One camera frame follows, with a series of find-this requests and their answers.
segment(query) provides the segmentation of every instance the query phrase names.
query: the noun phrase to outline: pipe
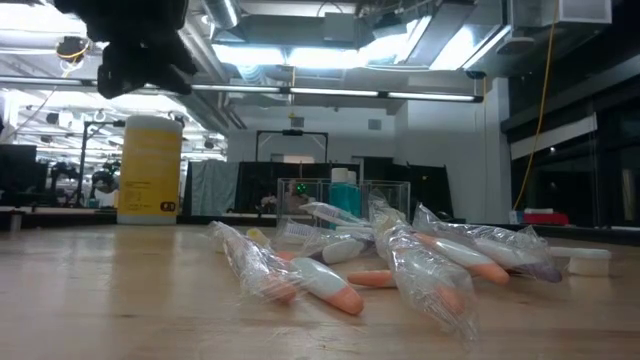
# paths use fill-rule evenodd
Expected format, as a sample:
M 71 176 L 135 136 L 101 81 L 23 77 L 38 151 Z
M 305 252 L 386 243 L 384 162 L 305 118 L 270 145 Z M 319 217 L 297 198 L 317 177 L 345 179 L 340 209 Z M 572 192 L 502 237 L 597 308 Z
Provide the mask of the pipe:
M 240 5 L 236 0 L 202 0 L 202 6 L 218 29 L 228 30 L 240 23 Z

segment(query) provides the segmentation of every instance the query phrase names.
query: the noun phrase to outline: fluorescent light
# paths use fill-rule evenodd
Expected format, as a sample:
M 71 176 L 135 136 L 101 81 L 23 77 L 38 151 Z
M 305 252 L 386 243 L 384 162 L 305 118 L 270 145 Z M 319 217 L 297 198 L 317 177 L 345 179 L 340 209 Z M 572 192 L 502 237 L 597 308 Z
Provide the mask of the fluorescent light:
M 288 64 L 310 69 L 353 69 L 366 65 L 354 49 L 295 48 Z
M 422 34 L 424 34 L 424 32 L 427 30 L 427 27 L 429 26 L 431 19 L 432 19 L 431 16 L 423 17 L 417 22 L 417 24 L 414 25 L 412 30 L 409 30 L 409 27 L 410 27 L 410 24 L 413 23 L 413 21 L 407 24 L 407 32 L 411 33 L 411 35 L 409 35 L 409 39 L 404 44 L 404 47 L 402 48 L 402 50 L 400 50 L 398 52 L 398 55 L 396 55 L 394 64 L 398 64 L 400 62 L 407 60 L 409 55 L 411 55 L 411 53 L 413 52 L 413 49 L 415 49 L 416 45 L 418 44 L 418 41 L 420 41 Z
M 341 95 L 341 96 L 362 96 L 377 97 L 377 91 L 367 90 L 341 90 L 341 89 L 314 89 L 314 88 L 291 88 L 292 94 L 311 94 L 311 95 Z
M 61 153 L 61 154 L 74 154 L 80 155 L 82 154 L 82 149 L 75 148 L 56 148 L 56 147 L 44 147 L 38 146 L 38 151 L 48 152 L 48 153 Z M 122 150 L 111 150 L 111 149 L 87 149 L 86 154 L 122 154 Z
M 227 157 L 219 154 L 219 153 L 198 153 L 198 152 L 184 152 L 181 157 L 187 159 L 198 159 L 198 160 L 207 160 L 207 159 L 215 159 L 227 161 Z
M 457 70 L 473 55 L 473 33 L 466 25 L 449 40 L 429 70 Z
M 500 32 L 496 36 L 494 36 L 488 43 L 486 43 L 480 50 L 478 50 L 478 52 L 473 55 L 471 59 L 465 62 L 464 65 L 462 65 L 462 68 L 467 70 L 468 68 L 472 67 L 475 63 L 478 62 L 478 60 L 482 59 L 482 57 L 485 56 L 489 52 L 489 50 L 496 46 L 496 44 L 500 40 L 502 40 L 502 38 L 507 36 L 509 32 L 511 32 L 511 25 L 507 25 L 502 30 L 500 30 Z
M 239 93 L 277 94 L 280 92 L 280 88 L 275 86 L 193 85 L 192 88 L 193 90 L 239 92 Z
M 460 101 L 460 102 L 472 102 L 476 100 L 476 97 L 471 95 L 447 95 L 447 94 L 403 93 L 403 92 L 390 92 L 387 95 L 387 97 L 389 99 Z
M 131 109 L 135 112 L 141 111 L 157 111 L 161 113 L 168 113 L 169 111 L 186 113 L 187 108 L 172 100 L 165 95 L 140 95 L 140 94 L 126 94 L 118 96 L 107 103 L 118 109 Z
M 281 65 L 284 64 L 284 56 L 279 48 L 275 47 L 248 47 L 213 45 L 213 51 L 222 62 L 233 65 Z
M 0 76 L 0 83 L 37 85 L 82 85 L 80 80 L 62 78 L 32 78 L 20 76 Z

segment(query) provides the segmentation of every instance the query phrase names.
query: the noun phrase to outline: yellow container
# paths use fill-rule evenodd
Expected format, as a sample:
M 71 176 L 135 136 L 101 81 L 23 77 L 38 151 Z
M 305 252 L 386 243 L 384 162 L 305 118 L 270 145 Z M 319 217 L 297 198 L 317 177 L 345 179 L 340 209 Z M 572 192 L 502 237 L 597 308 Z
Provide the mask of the yellow container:
M 118 223 L 175 224 L 180 191 L 182 125 L 135 115 L 124 131 Z

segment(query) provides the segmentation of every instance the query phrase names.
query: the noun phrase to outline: yellow cable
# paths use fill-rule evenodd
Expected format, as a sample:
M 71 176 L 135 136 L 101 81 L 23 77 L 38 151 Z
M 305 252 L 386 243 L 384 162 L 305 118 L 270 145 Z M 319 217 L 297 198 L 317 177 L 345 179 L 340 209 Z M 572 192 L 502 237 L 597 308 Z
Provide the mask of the yellow cable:
M 556 0 L 556 7 L 553 14 L 553 23 L 551 24 L 551 33 L 549 34 L 549 48 L 547 50 L 547 66 L 544 73 L 544 85 L 542 86 L 542 101 L 540 102 L 540 116 L 538 117 L 538 128 L 536 129 L 536 136 L 533 140 L 533 149 L 531 150 L 531 154 L 529 155 L 529 164 L 527 165 L 527 171 L 524 174 L 524 179 L 522 180 L 522 187 L 520 188 L 520 194 L 518 195 L 518 199 L 513 205 L 513 210 L 518 208 L 520 205 L 520 200 L 522 200 L 522 195 L 524 194 L 524 189 L 527 186 L 527 181 L 529 180 L 529 174 L 531 173 L 531 165 L 533 164 L 533 155 L 536 152 L 536 148 L 538 147 L 538 138 L 540 137 L 540 130 L 542 129 L 542 122 L 544 119 L 544 106 L 547 100 L 547 88 L 549 85 L 549 75 L 551 70 L 551 57 L 553 54 L 553 35 L 556 30 L 556 22 L 558 21 L 558 11 L 560 7 L 560 0 Z

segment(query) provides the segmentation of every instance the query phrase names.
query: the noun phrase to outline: transparent bin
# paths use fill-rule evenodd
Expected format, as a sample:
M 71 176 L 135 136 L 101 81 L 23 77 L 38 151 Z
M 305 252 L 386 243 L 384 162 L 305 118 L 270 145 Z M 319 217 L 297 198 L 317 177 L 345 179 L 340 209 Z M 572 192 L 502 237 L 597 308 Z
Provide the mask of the transparent bin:
M 411 184 L 406 181 L 364 181 L 355 185 L 360 189 L 361 217 L 368 220 L 369 194 L 380 191 L 393 208 L 410 213 Z M 298 207 L 313 201 L 329 203 L 330 179 L 278 179 L 278 201 L 276 206 L 278 224 L 284 219 L 320 227 L 328 227 Z

